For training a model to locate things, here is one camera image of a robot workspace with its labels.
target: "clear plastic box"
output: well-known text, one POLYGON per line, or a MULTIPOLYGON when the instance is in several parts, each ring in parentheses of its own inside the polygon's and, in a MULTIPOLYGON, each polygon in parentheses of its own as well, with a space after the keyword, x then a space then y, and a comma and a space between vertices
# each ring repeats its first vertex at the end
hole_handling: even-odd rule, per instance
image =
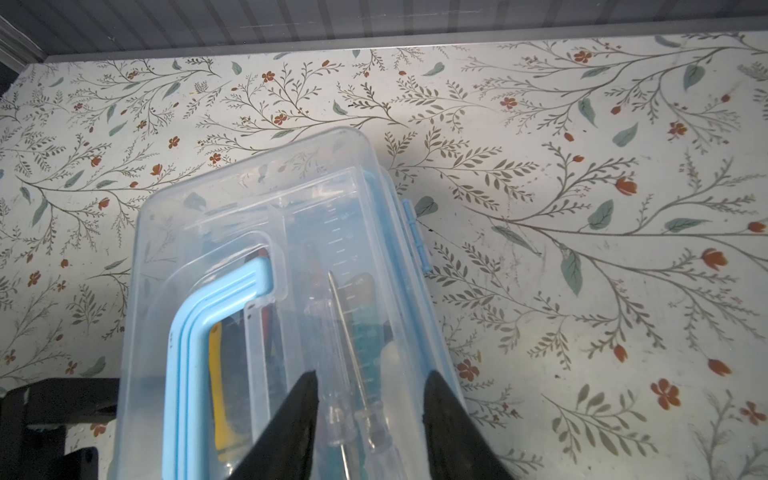
POLYGON ((117 478, 226 478, 309 370, 320 397, 313 478, 342 478, 350 452, 360 478, 428 478, 421 416, 429 372, 462 397, 422 275, 429 257, 404 203, 367 138, 350 128, 148 199, 125 325, 117 478), (210 329, 204 451, 174 454, 166 445, 164 453, 164 434, 179 442, 187 434, 164 433, 164 416, 186 414, 166 398, 175 388, 166 383, 167 368, 176 375, 167 364, 174 317, 194 294, 255 261, 269 266, 269 291, 210 329), (202 470, 164 468, 185 455, 197 455, 202 470))

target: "red flower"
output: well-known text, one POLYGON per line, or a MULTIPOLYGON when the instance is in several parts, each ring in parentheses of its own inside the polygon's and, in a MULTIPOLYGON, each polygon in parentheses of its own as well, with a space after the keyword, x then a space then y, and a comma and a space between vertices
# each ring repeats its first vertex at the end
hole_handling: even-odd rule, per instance
POLYGON ((747 225, 746 228, 749 229, 750 232, 762 233, 766 231, 766 224, 761 222, 750 222, 750 224, 747 225))
POLYGON ((464 360, 463 363, 459 363, 456 368, 458 369, 458 376, 467 379, 469 382, 474 380, 476 376, 480 376, 480 369, 473 366, 469 359, 464 360))
POLYGON ((707 366, 719 376, 726 376, 730 373, 728 365, 722 363, 720 360, 710 359, 709 362, 707 362, 707 366))
POLYGON ((107 425, 104 423, 91 423, 91 430, 94 432, 94 437, 98 437, 107 431, 107 425))
POLYGON ((677 394, 680 393, 680 390, 676 386, 670 385, 667 379, 659 380, 658 385, 656 383, 651 383, 650 389, 659 396, 658 402, 662 409, 669 410, 670 405, 676 407, 680 406, 680 399, 677 398, 677 394))
POLYGON ((624 360, 627 359, 627 350, 621 345, 616 345, 616 348, 614 348, 614 355, 619 359, 619 362, 624 363, 624 360))
POLYGON ((502 107, 506 107, 507 110, 511 110, 512 107, 518 104, 518 102, 514 98, 505 97, 504 101, 500 101, 500 104, 502 104, 502 107))
POLYGON ((622 177, 616 180, 616 190, 629 197, 637 193, 637 184, 627 180, 626 177, 622 177))
POLYGON ((581 63, 587 63, 589 59, 592 58, 592 54, 588 51, 580 51, 576 55, 574 55, 575 61, 580 61, 581 63))
POLYGON ((714 248, 707 248, 704 253, 701 254, 701 259, 704 260, 704 263, 709 268, 714 268, 715 270, 719 270, 719 268, 717 268, 718 265, 726 266, 728 264, 728 260, 726 260, 723 252, 717 251, 714 248))
POLYGON ((685 125, 681 123, 671 122, 670 123, 670 131, 669 133, 673 135, 674 137, 678 137, 680 135, 685 135, 685 132, 688 131, 687 128, 685 128, 685 125))
POLYGON ((747 402, 746 406, 747 406, 746 409, 745 408, 739 409, 739 413, 741 415, 744 415, 745 417, 749 417, 750 423, 752 425, 757 425, 758 422, 765 422, 766 421, 766 414, 765 413, 756 412, 755 408, 757 408, 757 406, 753 402, 747 402))
POLYGON ((37 285, 38 280, 40 280, 40 270, 29 276, 29 283, 27 283, 27 286, 37 285))

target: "black plastic object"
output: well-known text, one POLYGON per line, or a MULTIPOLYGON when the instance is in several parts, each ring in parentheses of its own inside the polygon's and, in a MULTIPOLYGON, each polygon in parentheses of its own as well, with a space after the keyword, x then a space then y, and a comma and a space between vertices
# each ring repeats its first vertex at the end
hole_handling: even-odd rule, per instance
POLYGON ((308 480, 317 424, 317 375, 296 381, 230 480, 308 480))
POLYGON ((8 392, 0 404, 0 480, 97 480, 95 448, 64 455, 64 425, 114 419, 118 384, 46 379, 8 392))
POLYGON ((514 480, 435 371, 424 385, 424 431, 432 480, 514 480))

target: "floral patterned surface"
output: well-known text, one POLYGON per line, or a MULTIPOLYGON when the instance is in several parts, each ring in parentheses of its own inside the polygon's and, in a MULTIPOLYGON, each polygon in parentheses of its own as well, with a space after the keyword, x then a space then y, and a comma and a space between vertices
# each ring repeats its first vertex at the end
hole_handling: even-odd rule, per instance
POLYGON ((348 125, 417 204, 511 471, 765 478, 767 65, 762 32, 33 65, 0 104, 0 388, 119 375, 150 194, 348 125))

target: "blue plastic rim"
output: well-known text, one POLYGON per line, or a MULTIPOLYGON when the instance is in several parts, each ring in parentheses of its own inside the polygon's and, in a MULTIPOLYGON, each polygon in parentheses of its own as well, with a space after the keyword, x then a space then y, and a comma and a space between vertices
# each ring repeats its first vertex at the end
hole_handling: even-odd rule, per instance
POLYGON ((210 329, 272 291, 269 259, 257 257, 192 293, 168 335, 163 415, 163 479, 207 477, 210 329))

